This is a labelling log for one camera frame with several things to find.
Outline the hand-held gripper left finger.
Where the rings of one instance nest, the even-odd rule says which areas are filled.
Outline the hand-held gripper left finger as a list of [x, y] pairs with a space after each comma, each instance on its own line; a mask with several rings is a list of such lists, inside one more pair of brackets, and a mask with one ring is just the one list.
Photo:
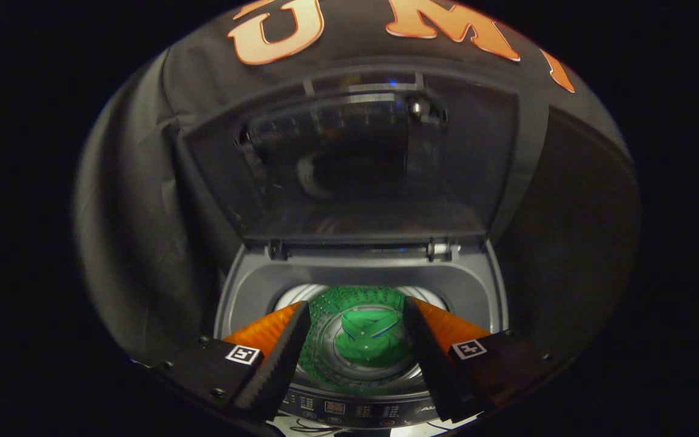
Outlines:
[[311, 328], [305, 300], [223, 338], [200, 339], [148, 365], [158, 382], [228, 421], [272, 420], [289, 390]]

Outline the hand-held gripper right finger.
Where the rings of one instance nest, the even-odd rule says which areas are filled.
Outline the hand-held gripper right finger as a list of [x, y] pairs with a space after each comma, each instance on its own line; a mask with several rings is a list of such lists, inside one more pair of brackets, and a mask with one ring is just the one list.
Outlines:
[[491, 334], [460, 316], [406, 297], [403, 326], [425, 386], [443, 421], [491, 416], [565, 370], [519, 330]]

